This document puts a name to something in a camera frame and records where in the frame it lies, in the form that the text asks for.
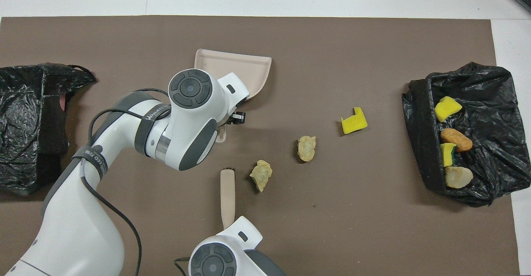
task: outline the black velcro strap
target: black velcro strap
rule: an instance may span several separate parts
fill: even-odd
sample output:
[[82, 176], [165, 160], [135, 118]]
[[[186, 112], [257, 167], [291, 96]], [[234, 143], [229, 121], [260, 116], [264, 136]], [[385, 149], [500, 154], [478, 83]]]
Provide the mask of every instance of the black velcro strap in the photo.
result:
[[101, 155], [100, 151], [101, 147], [98, 145], [96, 145], [96, 147], [85, 145], [81, 147], [81, 149], [79, 149], [79, 151], [75, 153], [72, 158], [82, 158], [89, 161], [89, 163], [92, 164], [98, 171], [100, 179], [102, 179], [105, 173], [109, 170], [109, 166], [107, 165], [107, 161], [105, 161], [105, 158], [103, 155]]
[[161, 115], [168, 113], [170, 109], [170, 105], [158, 104], [151, 108], [151, 110], [148, 111], [148, 113], [146, 113], [144, 117], [142, 117], [142, 120], [140, 121], [140, 125], [136, 130], [136, 135], [134, 138], [134, 148], [136, 149], [136, 151], [148, 156], [148, 154], [146, 153], [146, 142], [148, 141], [149, 133], [151, 132], [155, 121]]

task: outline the sponge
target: sponge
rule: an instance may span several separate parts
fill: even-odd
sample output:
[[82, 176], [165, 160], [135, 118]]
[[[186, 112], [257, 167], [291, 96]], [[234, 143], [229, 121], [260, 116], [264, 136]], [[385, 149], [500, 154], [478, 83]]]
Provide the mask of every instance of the sponge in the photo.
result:
[[357, 130], [364, 129], [368, 126], [362, 108], [355, 107], [354, 115], [347, 119], [341, 117], [341, 125], [343, 126], [343, 133], [349, 134]]
[[453, 98], [450, 98], [449, 96], [445, 96], [444, 98], [440, 100], [440, 102], [436, 104], [435, 115], [438, 121], [443, 122], [450, 115], [456, 114], [462, 108], [463, 106], [461, 106]]
[[441, 144], [441, 153], [442, 153], [442, 166], [454, 166], [455, 165], [455, 148], [457, 144], [454, 143], [443, 143]]

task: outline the black plastic bag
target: black plastic bag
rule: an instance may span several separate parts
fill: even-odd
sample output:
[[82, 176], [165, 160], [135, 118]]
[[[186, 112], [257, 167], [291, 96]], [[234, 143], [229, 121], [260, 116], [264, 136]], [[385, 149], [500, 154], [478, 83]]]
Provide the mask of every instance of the black plastic bag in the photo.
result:
[[[434, 107], [444, 96], [463, 106], [445, 122]], [[424, 185], [454, 200], [479, 207], [531, 183], [524, 125], [510, 72], [471, 62], [447, 73], [411, 81], [402, 95], [404, 119]], [[474, 179], [461, 189], [446, 186], [440, 131], [454, 128], [470, 138], [470, 151], [455, 153], [455, 166], [472, 170]]]
[[93, 82], [81, 66], [0, 68], [0, 189], [28, 195], [59, 177], [68, 150], [59, 99]]

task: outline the black cable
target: black cable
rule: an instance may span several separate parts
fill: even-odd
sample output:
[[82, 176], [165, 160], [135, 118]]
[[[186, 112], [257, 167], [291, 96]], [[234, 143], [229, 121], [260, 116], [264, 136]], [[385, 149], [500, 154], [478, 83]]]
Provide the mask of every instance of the black cable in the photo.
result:
[[190, 257], [181, 257], [180, 259], [175, 259], [173, 261], [173, 263], [175, 264], [175, 266], [177, 267], [177, 269], [179, 269], [179, 271], [183, 274], [183, 276], [186, 276], [186, 274], [184, 274], [184, 271], [183, 269], [179, 266], [178, 262], [179, 261], [189, 261], [190, 260]]
[[136, 243], [138, 244], [138, 261], [136, 263], [136, 272], [135, 276], [138, 276], [138, 271], [140, 270], [140, 261], [142, 260], [142, 244], [140, 243], [140, 236], [138, 235], [138, 231], [136, 231], [136, 228], [134, 227], [133, 223], [117, 208], [115, 208], [110, 202], [105, 200], [101, 195], [99, 195], [98, 192], [96, 192], [90, 184], [87, 182], [87, 179], [85, 176], [81, 177], [81, 181], [83, 182], [83, 185], [85, 185], [85, 188], [95, 197], [98, 198], [103, 204], [105, 204], [108, 208], [110, 208], [113, 212], [115, 212], [118, 216], [120, 216], [128, 225], [131, 227], [131, 230], [134, 232], [134, 236], [136, 237]]
[[162, 89], [158, 89], [158, 88], [141, 88], [141, 89], [137, 89], [136, 91], [157, 91], [158, 93], [162, 93], [165, 96], [168, 96], [167, 92], [165, 92]]
[[128, 115], [133, 115], [136, 118], [142, 119], [142, 115], [139, 115], [137, 113], [131, 112], [129, 110], [123, 110], [123, 109], [118, 109], [118, 108], [105, 109], [104, 111], [101, 111], [100, 113], [95, 115], [94, 118], [91, 120], [91, 122], [89, 124], [89, 142], [87, 143], [88, 146], [92, 146], [94, 144], [94, 138], [93, 138], [94, 123], [96, 122], [96, 120], [101, 115], [104, 115], [105, 113], [108, 113], [108, 112], [121, 112], [121, 113], [125, 113], [125, 114], [128, 114]]

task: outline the yellow sponge piece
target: yellow sponge piece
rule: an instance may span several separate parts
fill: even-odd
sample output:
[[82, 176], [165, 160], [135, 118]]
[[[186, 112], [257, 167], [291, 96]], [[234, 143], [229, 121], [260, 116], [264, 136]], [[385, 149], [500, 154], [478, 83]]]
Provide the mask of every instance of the yellow sponge piece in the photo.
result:
[[435, 115], [438, 121], [443, 122], [450, 115], [456, 114], [462, 108], [463, 106], [461, 106], [453, 98], [450, 98], [449, 96], [445, 96], [444, 98], [440, 100], [440, 102], [436, 104]]
[[455, 148], [457, 144], [454, 143], [443, 143], [441, 144], [442, 152], [442, 166], [454, 166], [455, 165]]
[[343, 126], [343, 133], [349, 134], [357, 130], [364, 129], [368, 126], [362, 108], [355, 107], [354, 115], [347, 119], [341, 117], [341, 125]]

